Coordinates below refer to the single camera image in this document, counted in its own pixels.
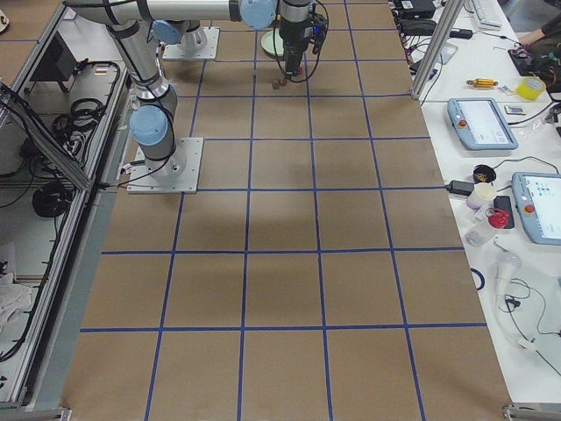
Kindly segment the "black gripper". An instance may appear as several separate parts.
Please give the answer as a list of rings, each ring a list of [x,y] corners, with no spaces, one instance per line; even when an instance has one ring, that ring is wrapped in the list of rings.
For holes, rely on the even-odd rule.
[[[283,42],[283,57],[285,61],[284,74],[297,75],[302,62],[305,47],[302,42]]]

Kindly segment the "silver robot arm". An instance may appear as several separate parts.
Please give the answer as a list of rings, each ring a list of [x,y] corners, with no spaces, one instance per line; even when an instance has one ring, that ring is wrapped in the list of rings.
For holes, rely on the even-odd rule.
[[[202,19],[239,21],[230,1],[66,1],[88,21],[104,25],[132,78],[139,107],[131,114],[130,132],[156,179],[178,177],[187,157],[174,135],[177,93],[157,58],[160,43],[177,44]]]
[[[282,47],[273,50],[282,55],[281,72],[289,80],[298,75],[310,44],[314,54],[321,52],[328,25],[310,1],[140,1],[138,10],[161,42],[188,57],[206,49],[208,35],[215,32],[202,28],[202,19],[242,22],[261,30],[278,18]]]

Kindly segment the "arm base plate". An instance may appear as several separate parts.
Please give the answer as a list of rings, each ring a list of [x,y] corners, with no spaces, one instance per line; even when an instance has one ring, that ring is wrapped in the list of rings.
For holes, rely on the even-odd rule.
[[[186,32],[181,42],[166,45],[164,61],[213,61],[217,57],[220,29],[215,26],[199,27]]]

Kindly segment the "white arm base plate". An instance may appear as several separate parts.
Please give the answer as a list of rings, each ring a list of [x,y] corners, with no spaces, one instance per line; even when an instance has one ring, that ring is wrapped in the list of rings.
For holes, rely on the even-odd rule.
[[[142,161],[131,170],[132,182],[126,189],[132,194],[195,194],[202,162],[203,138],[176,138],[174,154],[168,161],[145,162],[138,146],[135,160]]]

